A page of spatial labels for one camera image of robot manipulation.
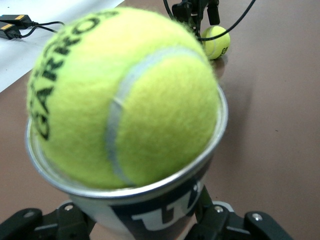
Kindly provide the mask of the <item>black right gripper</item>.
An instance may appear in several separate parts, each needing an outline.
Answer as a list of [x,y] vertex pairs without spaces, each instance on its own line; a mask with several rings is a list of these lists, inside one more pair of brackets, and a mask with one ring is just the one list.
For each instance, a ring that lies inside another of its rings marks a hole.
[[173,16],[180,22],[188,22],[191,18],[192,8],[208,7],[208,19],[210,25],[220,24],[219,0],[183,0],[172,6]]

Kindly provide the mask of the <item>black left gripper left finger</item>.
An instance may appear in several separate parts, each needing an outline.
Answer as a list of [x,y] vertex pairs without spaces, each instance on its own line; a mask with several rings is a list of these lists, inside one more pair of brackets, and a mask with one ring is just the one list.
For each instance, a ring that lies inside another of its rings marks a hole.
[[72,201],[65,201],[42,217],[38,240],[89,240],[96,222]]

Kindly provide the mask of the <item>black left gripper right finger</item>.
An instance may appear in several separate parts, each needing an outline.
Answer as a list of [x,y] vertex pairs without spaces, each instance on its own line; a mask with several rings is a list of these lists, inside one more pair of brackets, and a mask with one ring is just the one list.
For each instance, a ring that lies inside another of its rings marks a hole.
[[249,240],[250,232],[244,227],[244,219],[235,214],[226,202],[213,201],[203,188],[195,205],[195,224],[186,240]]

